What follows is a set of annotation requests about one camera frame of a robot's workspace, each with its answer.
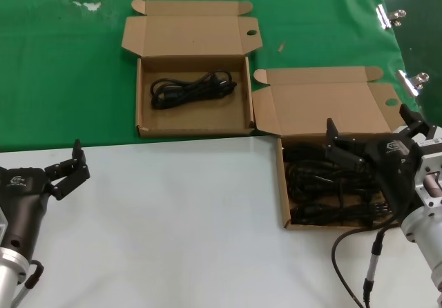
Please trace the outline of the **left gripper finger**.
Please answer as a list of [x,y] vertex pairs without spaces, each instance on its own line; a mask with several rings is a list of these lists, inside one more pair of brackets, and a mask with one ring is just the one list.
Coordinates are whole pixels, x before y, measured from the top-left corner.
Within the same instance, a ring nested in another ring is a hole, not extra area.
[[64,199],[88,180],[90,171],[80,140],[75,140],[72,157],[69,160],[48,166],[44,171],[50,182],[46,186],[46,191],[57,200]]

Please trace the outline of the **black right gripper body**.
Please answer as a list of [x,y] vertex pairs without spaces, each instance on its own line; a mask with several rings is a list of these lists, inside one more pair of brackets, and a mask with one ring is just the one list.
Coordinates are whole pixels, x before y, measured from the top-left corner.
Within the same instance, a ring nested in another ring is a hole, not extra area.
[[413,173],[416,162],[410,159],[414,140],[400,135],[375,137],[367,142],[365,156],[375,180],[397,222],[421,206],[416,201]]

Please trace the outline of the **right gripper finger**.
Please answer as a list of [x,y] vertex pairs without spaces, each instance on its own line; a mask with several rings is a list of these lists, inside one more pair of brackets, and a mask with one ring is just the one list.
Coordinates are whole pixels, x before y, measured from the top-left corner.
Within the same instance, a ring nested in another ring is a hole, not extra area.
[[426,139],[433,139],[435,136],[435,125],[427,122],[420,112],[409,109],[406,104],[401,104],[399,114],[406,127],[399,131],[399,134],[408,138],[423,134]]
[[369,173],[369,164],[367,163],[365,154],[365,147],[369,137],[365,135],[340,135],[332,118],[327,119],[326,126],[326,158],[343,169],[357,173]]

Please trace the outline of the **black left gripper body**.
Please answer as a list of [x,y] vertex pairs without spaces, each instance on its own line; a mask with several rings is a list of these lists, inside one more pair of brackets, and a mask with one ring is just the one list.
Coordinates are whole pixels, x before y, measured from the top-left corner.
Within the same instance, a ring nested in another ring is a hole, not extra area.
[[42,169],[1,169],[1,210],[8,221],[3,248],[33,256],[50,197],[48,185]]

